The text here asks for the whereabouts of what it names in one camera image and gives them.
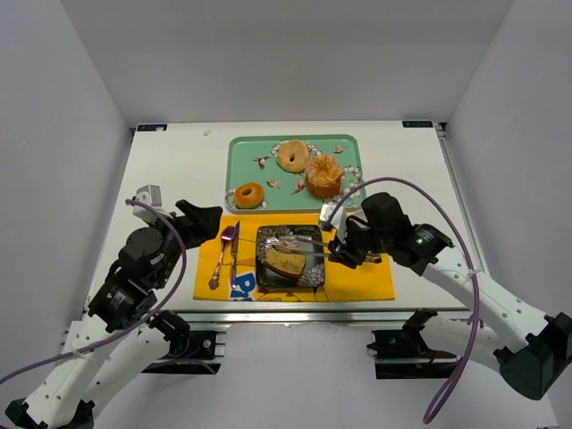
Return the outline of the sliced bread piece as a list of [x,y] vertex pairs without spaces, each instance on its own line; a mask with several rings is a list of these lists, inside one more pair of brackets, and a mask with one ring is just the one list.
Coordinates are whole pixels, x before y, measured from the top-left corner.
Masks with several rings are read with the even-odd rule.
[[305,271],[307,258],[302,254],[283,253],[270,248],[266,251],[265,265],[284,277],[299,279]]

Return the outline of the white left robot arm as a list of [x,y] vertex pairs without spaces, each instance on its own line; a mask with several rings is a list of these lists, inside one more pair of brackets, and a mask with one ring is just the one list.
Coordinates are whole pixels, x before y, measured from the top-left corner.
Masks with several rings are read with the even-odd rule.
[[131,199],[144,227],[119,250],[69,351],[50,358],[53,370],[27,397],[6,408],[20,428],[90,428],[97,413],[138,374],[160,358],[184,359],[189,324],[158,301],[187,252],[216,238],[223,210],[186,200],[180,214]]

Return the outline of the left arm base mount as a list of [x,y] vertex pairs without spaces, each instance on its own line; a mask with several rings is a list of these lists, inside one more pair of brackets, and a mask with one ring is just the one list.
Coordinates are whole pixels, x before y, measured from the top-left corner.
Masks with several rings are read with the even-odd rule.
[[142,374],[215,375],[224,356],[225,333],[214,328],[193,328],[171,310],[157,313],[147,322],[156,329],[167,351],[145,367]]

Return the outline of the metal kitchen tongs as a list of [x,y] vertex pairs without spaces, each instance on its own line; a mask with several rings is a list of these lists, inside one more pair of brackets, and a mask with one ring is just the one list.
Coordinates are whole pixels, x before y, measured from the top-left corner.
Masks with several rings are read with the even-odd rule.
[[266,241],[265,249],[275,249],[283,254],[304,255],[312,257],[328,258],[331,252],[327,249],[327,244],[312,240],[308,237],[282,236],[273,237]]

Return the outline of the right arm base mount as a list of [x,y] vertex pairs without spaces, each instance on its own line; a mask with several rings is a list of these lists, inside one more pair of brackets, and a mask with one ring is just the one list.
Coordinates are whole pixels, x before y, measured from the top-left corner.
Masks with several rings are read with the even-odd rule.
[[459,357],[431,349],[421,337],[425,324],[437,315],[420,308],[397,330],[372,331],[373,341],[366,348],[378,380],[446,379],[452,374]]

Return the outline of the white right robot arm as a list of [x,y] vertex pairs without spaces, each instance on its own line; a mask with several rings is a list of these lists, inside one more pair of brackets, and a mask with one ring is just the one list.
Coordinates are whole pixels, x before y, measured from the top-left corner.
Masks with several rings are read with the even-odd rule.
[[571,364],[570,316],[549,315],[471,267],[447,235],[428,223],[413,224],[390,194],[366,198],[361,211],[356,217],[340,205],[323,205],[320,226],[335,232],[331,261],[355,268],[384,253],[447,291],[473,312],[474,327],[426,309],[416,311],[404,330],[430,349],[460,354],[470,345],[471,360],[522,396],[540,400]]

